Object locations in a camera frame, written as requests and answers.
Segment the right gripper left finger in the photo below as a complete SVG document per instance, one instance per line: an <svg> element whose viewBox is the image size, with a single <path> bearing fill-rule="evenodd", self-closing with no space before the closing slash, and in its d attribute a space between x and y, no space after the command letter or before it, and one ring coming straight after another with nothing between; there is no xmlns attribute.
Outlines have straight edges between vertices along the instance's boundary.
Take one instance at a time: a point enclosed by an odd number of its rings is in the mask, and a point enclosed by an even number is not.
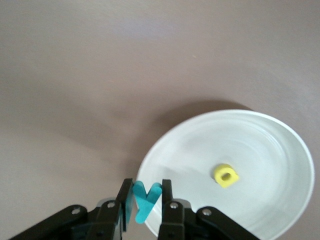
<svg viewBox="0 0 320 240"><path fill-rule="evenodd" d="M128 229L133 206L133 179L123 180L116 198L109 198L92 211L70 205L21 233L12 240L121 240Z"/></svg>

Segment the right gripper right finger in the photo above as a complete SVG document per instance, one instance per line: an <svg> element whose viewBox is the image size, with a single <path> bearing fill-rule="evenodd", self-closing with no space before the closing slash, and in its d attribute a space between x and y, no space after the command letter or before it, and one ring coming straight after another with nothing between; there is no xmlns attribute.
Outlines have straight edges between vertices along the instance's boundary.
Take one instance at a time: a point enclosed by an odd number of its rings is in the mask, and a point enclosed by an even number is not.
<svg viewBox="0 0 320 240"><path fill-rule="evenodd" d="M162 181L159 240L257 240L258 237L212 206L196 212L173 198L172 181Z"/></svg>

